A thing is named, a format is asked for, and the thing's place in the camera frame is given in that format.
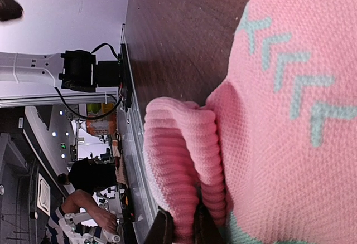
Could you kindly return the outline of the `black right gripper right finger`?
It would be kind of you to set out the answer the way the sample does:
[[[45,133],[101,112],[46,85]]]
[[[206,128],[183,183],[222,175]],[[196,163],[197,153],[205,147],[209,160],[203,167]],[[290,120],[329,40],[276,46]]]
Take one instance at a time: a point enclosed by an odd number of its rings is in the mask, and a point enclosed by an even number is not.
[[[195,244],[224,244],[224,240],[206,206],[200,202],[194,214]]]

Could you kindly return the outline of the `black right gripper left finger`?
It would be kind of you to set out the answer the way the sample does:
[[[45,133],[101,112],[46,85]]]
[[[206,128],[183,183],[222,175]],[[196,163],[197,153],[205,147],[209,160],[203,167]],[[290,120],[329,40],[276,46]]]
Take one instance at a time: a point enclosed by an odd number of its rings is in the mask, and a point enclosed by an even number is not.
[[[159,207],[144,244],[173,244],[174,223],[171,214]]]

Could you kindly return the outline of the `pink mint patterned sock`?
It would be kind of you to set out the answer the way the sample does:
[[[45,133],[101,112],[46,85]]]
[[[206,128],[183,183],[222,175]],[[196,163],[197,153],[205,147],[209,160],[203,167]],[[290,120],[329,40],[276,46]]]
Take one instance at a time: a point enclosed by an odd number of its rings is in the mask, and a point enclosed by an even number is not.
[[[356,242],[356,0],[249,0],[205,106],[152,100],[143,155],[174,243]]]

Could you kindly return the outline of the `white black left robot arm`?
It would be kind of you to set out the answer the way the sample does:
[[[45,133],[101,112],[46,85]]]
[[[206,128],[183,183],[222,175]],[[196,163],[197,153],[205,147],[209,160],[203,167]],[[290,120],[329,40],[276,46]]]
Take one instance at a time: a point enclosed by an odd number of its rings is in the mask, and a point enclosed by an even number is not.
[[[97,61],[95,52],[65,51],[49,55],[1,53],[1,81],[40,83],[57,89],[94,93],[100,87],[118,87],[121,83],[120,58]]]

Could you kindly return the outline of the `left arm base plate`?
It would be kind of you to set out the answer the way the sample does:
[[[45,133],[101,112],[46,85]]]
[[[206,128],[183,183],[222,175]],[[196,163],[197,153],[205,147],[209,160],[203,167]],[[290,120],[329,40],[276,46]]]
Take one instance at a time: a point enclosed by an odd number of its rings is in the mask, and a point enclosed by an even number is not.
[[[122,99],[123,109],[127,112],[132,105],[133,86],[128,52],[125,43],[120,44],[120,66],[121,85],[119,88],[119,96]]]

